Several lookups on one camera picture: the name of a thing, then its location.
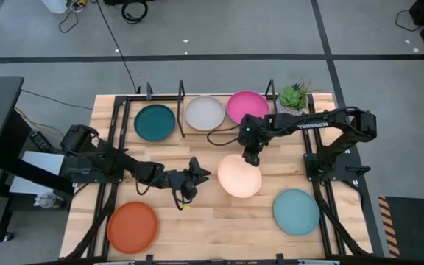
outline yellow black striped tape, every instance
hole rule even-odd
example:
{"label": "yellow black striped tape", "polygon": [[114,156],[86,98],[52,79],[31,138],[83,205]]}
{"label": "yellow black striped tape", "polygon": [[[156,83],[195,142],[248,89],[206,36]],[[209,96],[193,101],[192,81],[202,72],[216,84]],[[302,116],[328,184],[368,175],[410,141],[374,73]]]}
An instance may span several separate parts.
{"label": "yellow black striped tape", "polygon": [[387,203],[385,196],[380,196],[378,201],[386,233],[387,246],[389,246],[390,257],[398,258],[398,256],[400,256],[400,251],[398,250],[397,239],[395,238],[394,223],[392,222],[392,216],[390,215],[389,203]]}

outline wooden tabletop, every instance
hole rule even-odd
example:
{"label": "wooden tabletop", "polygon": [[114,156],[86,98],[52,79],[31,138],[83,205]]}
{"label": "wooden tabletop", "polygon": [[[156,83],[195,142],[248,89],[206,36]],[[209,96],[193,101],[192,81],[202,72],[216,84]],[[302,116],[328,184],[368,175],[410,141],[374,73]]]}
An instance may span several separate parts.
{"label": "wooden tabletop", "polygon": [[[315,93],[316,112],[335,108],[330,93]],[[107,139],[115,95],[97,96],[90,126]],[[135,181],[125,174],[119,186],[116,208],[126,202],[140,201],[152,206],[159,218],[160,228],[152,245],[134,255],[109,249],[110,260],[144,260],[153,254],[155,260],[198,259],[272,259],[277,253],[284,258],[324,258],[319,228],[307,236],[290,236],[284,233],[272,216],[275,197],[288,188],[299,188],[313,196],[311,183],[307,181],[303,153],[305,146],[302,133],[274,138],[260,154],[260,170],[263,182],[260,191],[248,199],[230,196],[219,184],[217,167],[229,154],[241,154],[244,147],[237,142],[227,146],[213,146],[204,133],[188,133],[181,137],[178,126],[165,141],[148,142],[141,139],[133,129],[133,119],[143,107],[163,104],[176,114],[176,102],[133,102],[130,107],[125,148],[137,160],[152,160],[165,165],[165,170],[183,170],[189,159],[197,157],[202,168],[212,172],[210,180],[198,186],[198,193],[190,208],[176,209],[170,190],[151,188],[139,196]],[[119,111],[114,146],[118,146],[123,106]],[[323,144],[329,144],[341,132],[334,128],[321,130]],[[216,142],[229,141],[233,135],[214,136]],[[311,133],[313,150],[314,135]],[[79,192],[71,204],[60,257],[68,255],[80,242],[93,221],[98,184],[90,184]],[[333,182],[333,192],[341,223],[359,245],[371,252],[370,240],[362,213],[358,193],[340,182]],[[333,253],[336,243],[331,225],[329,236]],[[100,255],[105,226],[99,229],[96,254]]]}

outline orange plate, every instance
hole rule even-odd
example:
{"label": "orange plate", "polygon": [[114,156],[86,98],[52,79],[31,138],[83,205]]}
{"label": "orange plate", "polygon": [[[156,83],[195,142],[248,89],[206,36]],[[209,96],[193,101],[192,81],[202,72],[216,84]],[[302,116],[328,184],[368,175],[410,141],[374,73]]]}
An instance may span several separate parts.
{"label": "orange plate", "polygon": [[117,251],[135,254],[152,243],[157,227],[158,219],[151,207],[142,202],[128,202],[110,218],[107,237]]}

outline pink bowl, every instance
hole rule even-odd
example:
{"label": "pink bowl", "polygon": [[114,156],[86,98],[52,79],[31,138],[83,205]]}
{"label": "pink bowl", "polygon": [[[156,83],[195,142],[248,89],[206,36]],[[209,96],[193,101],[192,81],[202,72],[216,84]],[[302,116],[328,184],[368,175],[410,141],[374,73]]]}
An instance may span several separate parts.
{"label": "pink bowl", "polygon": [[240,91],[228,100],[227,113],[234,122],[239,124],[245,114],[263,118],[269,114],[269,105],[266,99],[255,91]]}

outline succulent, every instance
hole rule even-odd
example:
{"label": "succulent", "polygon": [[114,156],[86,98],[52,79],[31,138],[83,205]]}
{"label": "succulent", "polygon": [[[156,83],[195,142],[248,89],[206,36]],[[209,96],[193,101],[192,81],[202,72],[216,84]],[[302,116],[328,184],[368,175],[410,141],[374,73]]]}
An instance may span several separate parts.
{"label": "succulent", "polygon": [[305,97],[307,92],[308,86],[305,87],[304,82],[295,83],[279,92],[279,101],[284,107],[302,110],[306,107],[307,100]]}

